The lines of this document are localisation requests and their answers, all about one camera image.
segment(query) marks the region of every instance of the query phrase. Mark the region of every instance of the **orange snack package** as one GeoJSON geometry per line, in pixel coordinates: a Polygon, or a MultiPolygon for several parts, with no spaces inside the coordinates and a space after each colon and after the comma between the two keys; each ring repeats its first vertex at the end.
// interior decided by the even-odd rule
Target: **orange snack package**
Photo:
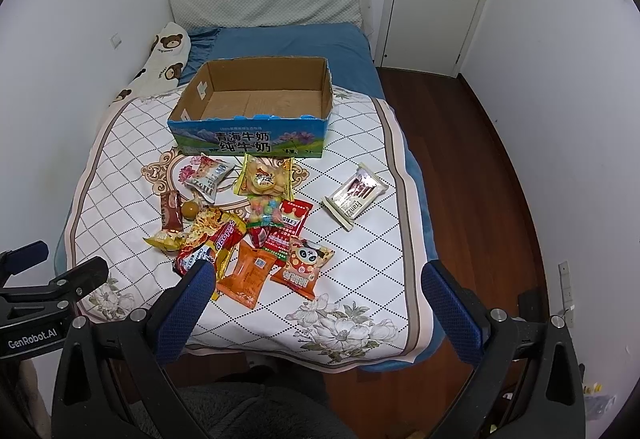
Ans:
{"type": "Polygon", "coordinates": [[[292,237],[289,241],[289,257],[271,279],[284,284],[309,300],[315,300],[314,287],[320,276],[320,268],[335,255],[335,251],[323,245],[292,237]]]}
{"type": "Polygon", "coordinates": [[[275,261],[275,255],[263,249],[255,249],[242,240],[234,272],[220,280],[216,287],[229,298],[254,309],[262,285],[275,261]]]}

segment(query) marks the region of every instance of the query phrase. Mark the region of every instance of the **wooden floor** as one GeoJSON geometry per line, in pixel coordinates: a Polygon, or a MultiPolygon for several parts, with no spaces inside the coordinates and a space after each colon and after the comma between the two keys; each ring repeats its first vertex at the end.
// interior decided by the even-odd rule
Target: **wooden floor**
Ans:
{"type": "MultiPolygon", "coordinates": [[[[487,307],[518,314],[517,295],[542,286],[538,243],[511,164],[463,80],[380,70],[385,96],[424,175],[436,249],[487,307]]],[[[183,356],[168,369],[178,386],[243,370],[242,355],[183,356]]],[[[429,431],[470,369],[449,342],[427,361],[383,374],[325,375],[331,404],[361,439],[429,431]]]]}

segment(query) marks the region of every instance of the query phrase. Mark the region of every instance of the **open box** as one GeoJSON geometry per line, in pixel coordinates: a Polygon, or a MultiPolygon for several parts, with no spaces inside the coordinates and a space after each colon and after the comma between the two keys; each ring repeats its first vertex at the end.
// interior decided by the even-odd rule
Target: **open box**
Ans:
{"type": "Polygon", "coordinates": [[[167,124],[187,155],[321,158],[333,98],[324,58],[213,60],[167,124]]]}

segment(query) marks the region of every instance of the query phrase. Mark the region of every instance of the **silver screw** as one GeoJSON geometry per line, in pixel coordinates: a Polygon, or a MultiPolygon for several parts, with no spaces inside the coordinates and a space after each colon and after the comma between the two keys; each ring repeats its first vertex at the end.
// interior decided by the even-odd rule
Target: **silver screw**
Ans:
{"type": "Polygon", "coordinates": [[[71,322],[71,325],[76,329],[82,329],[82,327],[84,327],[84,324],[86,324],[85,316],[76,316],[74,320],[71,322]]]}
{"type": "Polygon", "coordinates": [[[492,309],[491,310],[491,318],[493,318],[497,322],[504,322],[507,320],[507,313],[502,309],[492,309]]]}
{"type": "Polygon", "coordinates": [[[138,307],[137,309],[131,311],[129,318],[131,318],[134,322],[142,322],[145,319],[145,316],[146,310],[144,310],[142,307],[138,307]]]}
{"type": "Polygon", "coordinates": [[[564,327],[564,318],[558,316],[557,314],[554,314],[551,317],[551,325],[553,327],[557,327],[558,329],[562,329],[564,327]]]}

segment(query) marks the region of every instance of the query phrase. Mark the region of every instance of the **blue gripper pad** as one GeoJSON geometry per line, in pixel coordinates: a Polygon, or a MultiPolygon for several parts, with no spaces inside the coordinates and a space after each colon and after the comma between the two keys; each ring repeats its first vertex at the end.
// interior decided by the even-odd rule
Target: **blue gripper pad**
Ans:
{"type": "Polygon", "coordinates": [[[156,361],[160,366],[173,363],[178,359],[216,288],[216,270],[210,262],[199,260],[192,269],[196,268],[200,262],[203,264],[193,277],[189,279],[190,275],[185,276],[176,287],[172,288],[181,289],[181,284],[188,281],[187,287],[184,288],[173,307],[168,310],[166,318],[159,324],[153,337],[156,343],[156,361]]]}
{"type": "Polygon", "coordinates": [[[460,361],[477,367],[484,354],[482,333],[453,289],[431,262],[420,277],[422,292],[437,316],[460,361]]]}

